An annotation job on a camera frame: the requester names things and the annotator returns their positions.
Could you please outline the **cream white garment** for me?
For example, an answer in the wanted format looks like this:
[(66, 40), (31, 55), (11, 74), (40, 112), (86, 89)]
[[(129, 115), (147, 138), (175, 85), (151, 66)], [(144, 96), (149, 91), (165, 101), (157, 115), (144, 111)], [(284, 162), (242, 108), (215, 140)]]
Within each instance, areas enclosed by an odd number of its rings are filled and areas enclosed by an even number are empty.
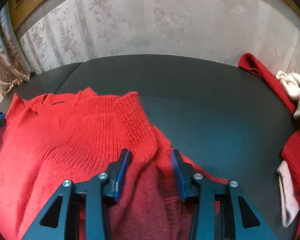
[(294, 119), (300, 121), (300, 74), (278, 71), (276, 78), (280, 81), (288, 97), (297, 102), (297, 109), (294, 111)]

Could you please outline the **pink ribbed knit garment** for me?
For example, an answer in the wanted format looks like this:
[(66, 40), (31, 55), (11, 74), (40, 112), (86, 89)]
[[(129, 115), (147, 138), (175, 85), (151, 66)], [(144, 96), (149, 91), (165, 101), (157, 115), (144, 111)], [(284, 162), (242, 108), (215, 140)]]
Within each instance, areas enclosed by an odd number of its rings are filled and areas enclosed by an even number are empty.
[(282, 161), (277, 168), (281, 199), (281, 220), (282, 226), (287, 228), (294, 221), (299, 213), (300, 207), (296, 200), (293, 188), (292, 177), (286, 161)]

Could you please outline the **bright red fuzzy sweater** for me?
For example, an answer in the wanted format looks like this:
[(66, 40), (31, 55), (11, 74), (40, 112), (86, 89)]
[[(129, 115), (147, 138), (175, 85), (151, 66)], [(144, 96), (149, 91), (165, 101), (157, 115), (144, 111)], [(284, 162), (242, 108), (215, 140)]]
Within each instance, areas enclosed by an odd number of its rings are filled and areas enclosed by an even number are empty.
[(87, 181), (126, 148), (132, 162), (110, 210), (113, 239), (188, 239), (193, 206), (178, 196), (172, 145), (136, 92), (14, 96), (0, 128), (0, 238), (21, 239), (61, 185)]

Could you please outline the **brown floral curtain left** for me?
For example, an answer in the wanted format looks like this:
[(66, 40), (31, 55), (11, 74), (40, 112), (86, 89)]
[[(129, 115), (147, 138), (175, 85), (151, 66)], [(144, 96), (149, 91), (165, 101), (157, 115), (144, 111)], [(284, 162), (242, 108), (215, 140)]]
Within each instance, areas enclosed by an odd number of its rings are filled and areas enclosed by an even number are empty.
[(17, 41), (8, 5), (0, 11), (0, 93), (6, 96), (15, 86), (30, 80), (32, 70)]

